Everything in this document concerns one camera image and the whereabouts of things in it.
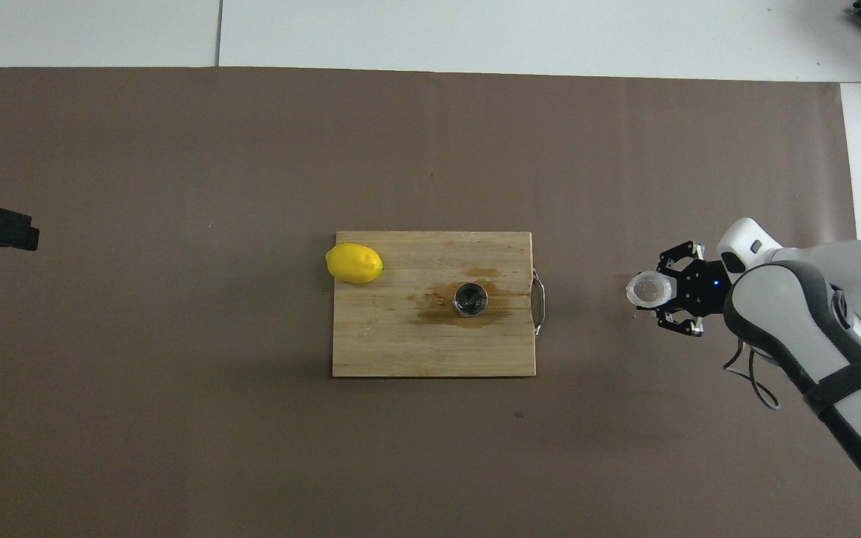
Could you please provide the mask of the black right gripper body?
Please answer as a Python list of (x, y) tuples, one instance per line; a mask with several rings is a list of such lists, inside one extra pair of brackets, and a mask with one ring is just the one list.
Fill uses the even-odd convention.
[(674, 279), (677, 311), (701, 318), (722, 313), (731, 282), (721, 260), (693, 259)]

